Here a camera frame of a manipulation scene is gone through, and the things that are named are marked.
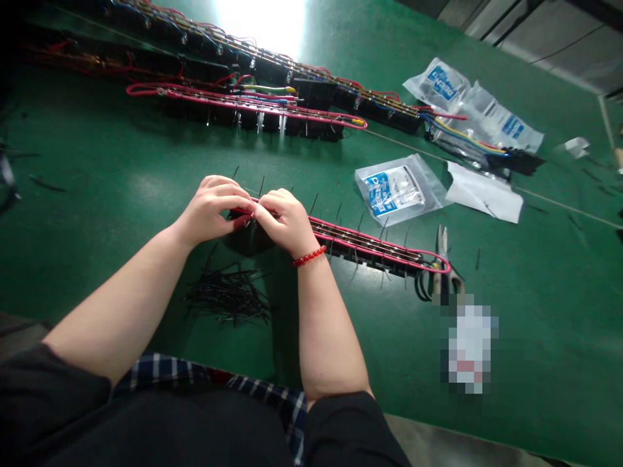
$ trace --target white paper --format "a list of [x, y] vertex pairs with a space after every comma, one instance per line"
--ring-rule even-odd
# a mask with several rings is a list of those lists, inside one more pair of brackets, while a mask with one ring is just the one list
[[514, 193], [509, 185], [474, 173], [454, 162], [448, 162], [448, 171], [452, 174], [453, 182], [446, 195], [447, 201], [474, 208], [496, 219], [519, 223], [524, 199]]

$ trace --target gray floor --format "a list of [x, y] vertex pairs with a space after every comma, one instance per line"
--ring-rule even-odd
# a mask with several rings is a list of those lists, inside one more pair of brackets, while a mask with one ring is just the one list
[[394, 415], [385, 414], [385, 419], [414, 467], [552, 467], [520, 449]]

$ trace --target pink wire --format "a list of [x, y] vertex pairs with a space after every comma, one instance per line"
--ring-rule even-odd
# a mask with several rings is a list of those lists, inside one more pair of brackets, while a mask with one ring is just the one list
[[[255, 202], [258, 202], [257, 198], [251, 198], [251, 200], [255, 201]], [[234, 209], [232, 209], [232, 211], [240, 212], [240, 213], [243, 213], [243, 214], [250, 214], [250, 211], [247, 211], [246, 209], [242, 209], [242, 208], [234, 208]], [[317, 218], [312, 217], [312, 216], [309, 216], [309, 218], [310, 218], [311, 221], [319, 222], [319, 223], [321, 223], [321, 224], [323, 224], [323, 225], [325, 225], [327, 227], [333, 227], [333, 228], [338, 228], [338, 229], [341, 229], [341, 230], [345, 230], [345, 231], [350, 232], [352, 234], [356, 234], [356, 235], [359, 235], [361, 237], [368, 238], [370, 240], [375, 240], [375, 241], [381, 242], [383, 245], [392, 246], [394, 248], [399, 248], [401, 251], [407, 251], [409, 253], [416, 253], [416, 254], [433, 256], [436, 259], [438, 259], [445, 266], [445, 268], [444, 269], [429, 268], [429, 267], [426, 267], [426, 266], [422, 266], [422, 265], [420, 265], [418, 263], [413, 263], [411, 261], [405, 261], [403, 259], [399, 259], [399, 258], [396, 258], [396, 257], [393, 257], [393, 256], [387, 256], [387, 254], [385, 254], [385, 253], [379, 253], [377, 251], [370, 250], [369, 248], [364, 248], [362, 246], [355, 246], [352, 243], [348, 243], [348, 242], [345, 242], [345, 241], [342, 241], [342, 240], [339, 240], [339, 239], [336, 239], [336, 238], [333, 238], [333, 237], [327, 237], [327, 236], [325, 236], [325, 235], [323, 235], [321, 233], [314, 232], [313, 234], [316, 237], [320, 238], [320, 239], [334, 241], [334, 242], [337, 242], [340, 245], [352, 248], [355, 251], [362, 251], [362, 252], [370, 253], [370, 254], [372, 254], [374, 256], [378, 256], [380, 258], [388, 258], [388, 259], [391, 259], [391, 261], [394, 261], [396, 263], [400, 263], [400, 264], [403, 264], [403, 265], [406, 265], [406, 266], [415, 267], [417, 269], [422, 269], [422, 270], [425, 270], [425, 271], [428, 271], [428, 272], [434, 272], [434, 273], [438, 273], [438, 274], [448, 274], [452, 270], [452, 266], [451, 266], [450, 262], [447, 259], [441, 257], [440, 255], [438, 255], [436, 253], [433, 253], [433, 252], [430, 252], [430, 251], [426, 251], [426, 250], [416, 250], [414, 248], [406, 248], [405, 246], [396, 245], [395, 243], [384, 242], [381, 239], [378, 239], [378, 238], [373, 237], [371, 235], [366, 235], [365, 233], [357, 232], [356, 230], [352, 230], [352, 229], [349, 229], [349, 228], [346, 228], [346, 227], [342, 227], [342, 226], [338, 226], [338, 225], [335, 225], [335, 224], [331, 224], [329, 222], [324, 222], [321, 219], [317, 219]]]

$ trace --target clear plastic bag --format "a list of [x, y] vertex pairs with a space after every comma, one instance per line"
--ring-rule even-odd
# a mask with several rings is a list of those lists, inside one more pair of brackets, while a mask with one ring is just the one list
[[[465, 115], [467, 120], [447, 119], [446, 125], [499, 149], [514, 147], [534, 153], [543, 142], [543, 133], [503, 107], [478, 81], [461, 100], [456, 113]], [[439, 136], [439, 139], [457, 142], [448, 135]]]
[[424, 73], [409, 78], [403, 86], [420, 101], [453, 114], [471, 84], [461, 73], [435, 57]]
[[446, 189], [419, 154], [355, 171], [370, 214], [391, 226], [451, 204]]

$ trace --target black wire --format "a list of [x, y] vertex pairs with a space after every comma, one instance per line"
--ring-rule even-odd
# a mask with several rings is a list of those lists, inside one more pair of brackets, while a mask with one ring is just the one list
[[545, 60], [546, 58], [550, 58], [554, 55], [558, 55], [560, 52], [566, 51], [569, 47], [571, 47], [572, 45], [576, 45], [578, 42], [580, 42], [582, 39], [586, 39], [588, 36], [590, 36], [592, 33], [599, 31], [602, 27], [604, 27], [605, 24], [602, 24], [601, 26], [596, 27], [595, 29], [593, 29], [590, 32], [587, 32], [586, 34], [584, 34], [581, 38], [573, 41], [572, 43], [570, 43], [569, 45], [567, 45], [566, 47], [563, 47], [562, 49], [560, 49], [558, 52], [554, 52], [553, 54], [549, 54], [544, 56], [543, 58], [540, 58], [538, 60], [535, 60], [534, 62], [530, 62], [530, 65], [535, 64], [537, 62], [540, 62], [541, 60]]

